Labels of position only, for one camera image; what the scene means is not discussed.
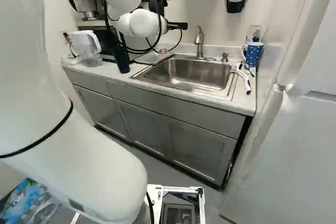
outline faucet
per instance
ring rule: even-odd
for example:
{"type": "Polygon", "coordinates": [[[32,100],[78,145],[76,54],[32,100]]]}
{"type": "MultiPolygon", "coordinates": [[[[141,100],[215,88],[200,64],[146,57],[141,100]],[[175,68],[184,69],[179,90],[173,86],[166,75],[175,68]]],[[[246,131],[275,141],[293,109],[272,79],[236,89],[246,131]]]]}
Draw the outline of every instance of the faucet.
{"type": "Polygon", "coordinates": [[[229,57],[230,54],[226,53],[226,52],[221,52],[219,54],[219,56],[222,58],[221,59],[221,62],[225,63],[225,62],[228,62],[228,57],[229,57]]]}
{"type": "Polygon", "coordinates": [[[195,37],[195,40],[194,40],[194,44],[197,45],[197,55],[196,55],[196,58],[198,59],[203,59],[204,57],[204,54],[203,54],[203,40],[204,40],[204,33],[201,29],[200,26],[198,26],[199,28],[199,31],[195,37]]]}

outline gray floor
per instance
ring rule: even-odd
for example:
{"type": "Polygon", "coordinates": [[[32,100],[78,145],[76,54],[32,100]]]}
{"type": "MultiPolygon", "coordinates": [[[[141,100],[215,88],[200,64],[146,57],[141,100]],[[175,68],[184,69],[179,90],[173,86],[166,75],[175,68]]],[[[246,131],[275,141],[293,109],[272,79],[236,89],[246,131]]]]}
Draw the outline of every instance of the gray floor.
{"type": "MultiPolygon", "coordinates": [[[[217,191],[202,182],[189,177],[188,175],[174,169],[173,167],[162,163],[160,160],[134,148],[121,141],[116,140],[120,145],[124,146],[132,152],[146,167],[150,184],[160,184],[164,186],[202,186],[205,190],[205,217],[206,224],[230,224],[230,222],[222,219],[218,215],[218,207],[222,199],[222,192],[217,191]]],[[[74,212],[61,207],[50,224],[71,222],[74,212]]],[[[95,222],[81,218],[80,224],[95,224],[95,222]]]]}

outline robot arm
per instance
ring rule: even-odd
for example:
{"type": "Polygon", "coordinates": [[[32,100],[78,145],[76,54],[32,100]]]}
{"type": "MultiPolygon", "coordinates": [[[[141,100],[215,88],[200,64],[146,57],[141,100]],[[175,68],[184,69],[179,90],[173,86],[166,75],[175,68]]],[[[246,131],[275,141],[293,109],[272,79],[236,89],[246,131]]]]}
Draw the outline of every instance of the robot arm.
{"type": "MultiPolygon", "coordinates": [[[[141,0],[106,0],[111,23],[116,30],[125,35],[146,38],[156,35],[159,30],[157,14],[145,9],[136,9],[141,0]]],[[[162,34],[167,32],[167,22],[162,16],[162,34]]]]}
{"type": "MultiPolygon", "coordinates": [[[[140,0],[113,1],[127,13],[140,0]]],[[[98,223],[133,223],[144,204],[144,166],[89,125],[54,84],[44,0],[0,2],[6,10],[0,14],[0,162],[98,223]]]]}

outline stainless steel cabinet door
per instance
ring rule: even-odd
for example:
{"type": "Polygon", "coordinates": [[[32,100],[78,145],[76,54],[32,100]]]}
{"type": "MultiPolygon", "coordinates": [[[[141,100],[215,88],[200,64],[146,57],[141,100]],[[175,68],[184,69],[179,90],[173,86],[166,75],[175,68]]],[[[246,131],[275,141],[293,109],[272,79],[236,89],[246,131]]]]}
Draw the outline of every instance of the stainless steel cabinet door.
{"type": "Polygon", "coordinates": [[[115,100],[132,141],[147,150],[168,158],[169,123],[166,117],[137,106],[115,100]]]}
{"type": "Polygon", "coordinates": [[[236,140],[177,120],[170,129],[173,162],[221,185],[236,140]]]}
{"type": "Polygon", "coordinates": [[[112,98],[73,85],[95,123],[126,139],[126,130],[112,98]]]}

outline black water bottle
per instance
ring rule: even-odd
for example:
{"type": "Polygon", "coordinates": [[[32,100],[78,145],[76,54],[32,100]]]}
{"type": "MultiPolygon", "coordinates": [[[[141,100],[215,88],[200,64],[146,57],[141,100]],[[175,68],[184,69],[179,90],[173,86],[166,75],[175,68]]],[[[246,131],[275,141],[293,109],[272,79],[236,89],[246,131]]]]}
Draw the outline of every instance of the black water bottle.
{"type": "Polygon", "coordinates": [[[117,62],[119,71],[121,73],[129,73],[130,69],[130,58],[128,56],[128,52],[123,47],[115,47],[114,48],[114,58],[117,62]]]}

